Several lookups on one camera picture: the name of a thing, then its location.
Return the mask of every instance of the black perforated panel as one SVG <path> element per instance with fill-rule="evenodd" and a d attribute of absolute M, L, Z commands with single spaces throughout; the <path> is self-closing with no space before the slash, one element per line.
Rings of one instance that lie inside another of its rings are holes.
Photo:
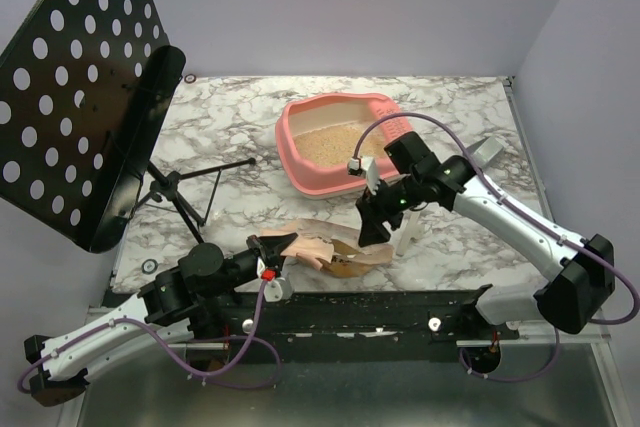
<path fill-rule="evenodd" d="M 115 139 L 149 58 L 165 45 L 153 0 L 38 0 L 0 57 L 0 195 L 96 250 L 94 233 L 122 177 L 139 186 L 118 152 L 131 138 Z"/>

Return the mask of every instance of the table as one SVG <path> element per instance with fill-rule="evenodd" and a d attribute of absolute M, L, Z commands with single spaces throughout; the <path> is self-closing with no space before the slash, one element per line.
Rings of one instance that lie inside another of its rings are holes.
<path fill-rule="evenodd" d="M 465 144 L 489 135 L 505 146 L 488 174 L 508 192 L 539 211 L 540 203 L 526 155 L 500 79 L 469 77 L 230 77 L 180 84 L 152 161 L 165 173 L 186 173 L 253 156 L 256 166 L 222 174 L 206 241 L 225 252 L 246 248 L 245 239 L 261 228 L 296 218 L 314 218 L 359 228 L 357 195 L 328 200 L 303 197 L 289 182 L 278 157 L 274 125 L 287 102 L 330 92 L 381 93 L 403 110 L 422 112 L 450 125 Z M 441 160 L 457 153 L 447 135 L 416 119 L 414 129 Z M 215 175 L 185 180 L 180 191 L 204 213 Z M 145 189 L 150 178 L 145 176 Z M 420 220 L 425 235 L 406 255 L 364 277 L 337 279 L 303 265 L 288 267 L 297 291 L 473 289 L 509 285 L 539 277 L 521 255 L 493 234 L 438 206 Z M 397 243 L 399 234 L 392 238 Z M 162 270 L 174 267 L 195 245 L 171 204 L 142 207 L 130 222 L 113 281 L 117 293 L 133 293 Z M 155 259 L 155 274 L 143 273 Z M 253 282 L 239 290 L 253 291 Z"/>

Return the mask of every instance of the red button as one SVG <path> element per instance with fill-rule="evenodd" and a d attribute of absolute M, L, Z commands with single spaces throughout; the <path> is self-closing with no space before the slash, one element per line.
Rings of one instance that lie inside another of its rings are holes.
<path fill-rule="evenodd" d="M 267 280 L 269 282 L 271 282 L 273 279 L 276 278 L 276 273 L 273 270 L 265 270 L 262 275 L 260 276 L 260 278 L 262 280 Z"/>

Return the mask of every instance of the gray floor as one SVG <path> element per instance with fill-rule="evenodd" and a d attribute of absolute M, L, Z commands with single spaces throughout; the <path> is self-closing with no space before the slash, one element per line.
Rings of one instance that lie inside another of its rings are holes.
<path fill-rule="evenodd" d="M 549 347 L 508 347 L 498 373 L 537 369 Z M 267 366 L 240 367 L 236 380 L 268 376 Z M 153 349 L 91 386 L 86 427 L 238 426 L 613 426 L 588 345 L 563 347 L 545 377 L 495 384 L 457 364 L 388 362 L 290 364 L 276 389 L 239 392 L 202 387 Z"/>

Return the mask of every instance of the cable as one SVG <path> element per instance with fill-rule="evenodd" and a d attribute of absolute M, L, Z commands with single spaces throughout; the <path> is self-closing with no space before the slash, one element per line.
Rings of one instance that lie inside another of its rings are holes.
<path fill-rule="evenodd" d="M 547 363 L 544 365 L 544 367 L 542 367 L 537 372 L 534 372 L 533 374 L 527 374 L 521 377 L 489 377 L 487 374 L 482 374 L 471 368 L 470 362 L 467 363 L 467 360 L 465 359 L 465 357 L 468 357 L 469 354 L 467 353 L 467 350 L 464 348 L 460 349 L 458 360 L 460 361 L 460 364 L 462 364 L 464 369 L 467 371 L 467 374 L 473 375 L 474 377 L 478 377 L 480 379 L 490 380 L 492 382 L 501 382 L 503 384 L 517 384 L 519 382 L 528 382 L 529 380 L 534 380 L 534 379 L 537 379 L 538 377 L 542 377 L 544 374 L 549 372 L 558 362 L 558 359 L 560 358 L 560 332 L 558 332 L 558 329 L 554 328 L 554 333 L 556 336 L 556 343 L 553 347 L 553 353 L 551 354 L 551 357 L 549 358 Z"/>
<path fill-rule="evenodd" d="M 227 365 L 213 372 L 206 372 L 203 370 L 195 369 L 191 367 L 189 364 L 187 364 L 186 362 L 184 362 L 173 350 L 171 350 L 171 347 L 169 347 L 169 344 L 165 342 L 151 327 L 149 327 L 144 322 L 140 322 L 139 320 L 135 320 L 135 319 L 120 318 L 120 319 L 114 319 L 114 324 L 116 325 L 132 324 L 142 329 L 145 333 L 153 337 L 153 340 L 155 340 L 158 343 L 158 345 L 160 345 L 160 347 L 164 349 L 164 351 L 169 355 L 169 357 L 171 357 L 171 359 L 176 364 L 178 364 L 184 370 L 189 372 L 191 376 L 200 377 L 203 383 L 206 383 L 207 379 L 213 379 L 231 370 L 238 362 L 240 362 L 244 354 L 249 349 L 251 342 L 257 342 L 261 345 L 264 345 L 267 349 L 269 349 L 269 351 L 273 354 L 274 358 L 276 359 L 276 372 L 269 379 L 267 379 L 266 381 L 260 382 L 259 384 L 256 384 L 256 385 L 238 385 L 238 384 L 223 382 L 220 380 L 213 380 L 211 381 L 211 383 L 222 386 L 222 387 L 229 387 L 234 389 L 259 389 L 259 388 L 267 387 L 267 386 L 273 385 L 280 378 L 282 362 L 280 360 L 280 355 L 278 354 L 278 351 L 275 349 L 275 347 L 273 347 L 269 342 L 255 336 L 256 330 L 258 328 L 258 323 L 260 321 L 260 311 L 262 309 L 262 302 L 264 300 L 264 290 L 266 285 L 267 285 L 266 281 L 263 281 L 262 284 L 260 285 L 260 290 L 258 291 L 258 297 L 256 300 L 256 310 L 253 316 L 253 326 L 251 327 L 251 331 L 249 332 L 249 335 L 226 336 L 226 337 L 221 337 L 219 339 L 212 340 L 212 342 L 216 342 L 216 341 L 222 342 L 222 341 L 236 341 L 236 340 L 244 339 L 244 343 L 242 344 L 242 347 L 240 347 L 240 350 L 238 351 L 236 356 L 233 359 L 231 359 L 231 361 Z M 87 332 L 79 335 L 75 339 L 72 339 L 66 344 L 58 347 L 57 349 L 55 349 L 55 351 L 58 354 L 60 354 L 65 350 L 67 350 L 68 348 L 78 344 L 79 342 L 82 342 L 83 340 L 88 339 L 89 337 L 92 337 L 98 332 L 101 332 L 109 328 L 111 327 L 109 326 L 108 323 L 94 327 L 93 329 L 88 330 Z M 34 362 L 27 370 L 25 370 L 22 373 L 22 375 L 20 375 L 20 378 L 18 379 L 18 385 L 17 385 L 18 390 L 24 394 L 29 394 L 30 391 L 24 386 L 24 381 L 29 376 L 29 374 L 31 374 L 31 372 L 33 372 L 38 367 L 43 365 L 45 362 L 51 360 L 52 358 L 53 357 L 51 354 L 47 354 L 41 359 Z"/>
<path fill-rule="evenodd" d="M 518 208 L 518 206 L 512 204 L 509 201 L 508 197 L 502 198 L 502 195 L 487 180 L 487 178 L 485 177 L 484 173 L 482 172 L 482 169 L 480 169 L 478 164 L 476 164 L 475 160 L 473 160 L 473 157 L 472 157 L 471 153 L 467 150 L 467 148 L 462 143 L 460 138 L 455 134 L 455 132 L 450 127 L 448 127 L 447 125 L 443 124 L 439 120 L 434 119 L 433 117 L 430 117 L 428 115 L 419 114 L 417 112 L 397 112 L 395 114 L 390 114 L 390 115 L 387 115 L 385 117 L 381 117 L 380 119 L 378 119 L 374 123 L 372 123 L 369 127 L 367 127 L 365 129 L 365 131 L 362 133 L 362 136 L 360 137 L 360 139 L 358 140 L 358 143 L 356 144 L 356 148 L 355 148 L 355 151 L 353 153 L 353 157 L 354 158 L 358 158 L 358 154 L 360 153 L 360 147 L 362 146 L 362 143 L 364 142 L 364 139 L 366 138 L 367 135 L 369 135 L 369 133 L 373 129 L 375 129 L 378 125 L 382 124 L 383 122 L 386 122 L 387 120 L 395 119 L 395 118 L 398 118 L 398 117 L 415 117 L 417 119 L 426 120 L 428 122 L 436 124 L 442 130 L 444 130 L 447 134 L 449 134 L 449 137 L 451 137 L 453 139 L 453 141 L 456 143 L 456 145 L 462 151 L 462 155 L 464 155 L 465 158 L 469 161 L 469 164 L 473 168 L 474 172 L 476 173 L 476 175 L 478 176 L 478 178 L 480 179 L 482 184 L 487 188 L 487 190 L 489 192 L 491 192 L 491 194 L 493 196 L 495 196 L 497 199 L 501 199 L 501 202 L 504 205 L 506 205 L 514 214 L 516 214 L 518 217 L 520 217 L 525 222 L 528 222 L 529 224 L 531 224 L 532 226 L 534 226 L 538 230 L 544 232 L 545 234 L 547 234 L 551 238 L 555 239 L 556 241 L 562 239 L 559 234 L 557 234 L 556 232 L 554 232 L 553 230 L 548 228 L 546 225 L 538 222 L 538 220 L 536 220 L 535 218 L 531 217 L 527 212 L 525 212 L 525 211 L 521 210 L 520 208 Z M 604 260 L 601 257 L 598 257 L 596 254 L 594 254 L 594 253 L 590 252 L 589 250 L 585 249 L 583 246 L 578 245 L 578 244 L 576 244 L 574 242 L 571 242 L 569 240 L 563 240 L 563 242 L 564 242 L 565 245 L 571 247 L 576 252 L 579 252 L 582 255 L 586 255 L 591 260 L 593 260 L 593 261 L 597 262 L 598 264 L 600 264 L 604 269 L 606 269 L 609 272 L 611 272 L 615 277 L 618 278 L 618 280 L 620 280 L 620 282 L 622 282 L 625 285 L 625 287 L 627 289 L 629 289 L 629 293 L 631 294 L 631 297 L 633 298 L 633 307 L 631 308 L 631 311 L 627 315 L 624 315 L 624 316 L 622 316 L 622 317 L 620 317 L 618 319 L 611 319 L 611 320 L 592 319 L 590 321 L 591 323 L 599 324 L 599 325 L 620 325 L 620 324 L 624 324 L 624 323 L 629 322 L 636 315 L 638 315 L 638 312 L 640 312 L 640 294 L 638 294 L 638 291 L 633 286 L 631 281 L 622 272 L 620 272 L 619 270 L 616 270 L 613 267 L 613 265 L 611 265 L 609 262 L 607 262 L 606 260 Z"/>

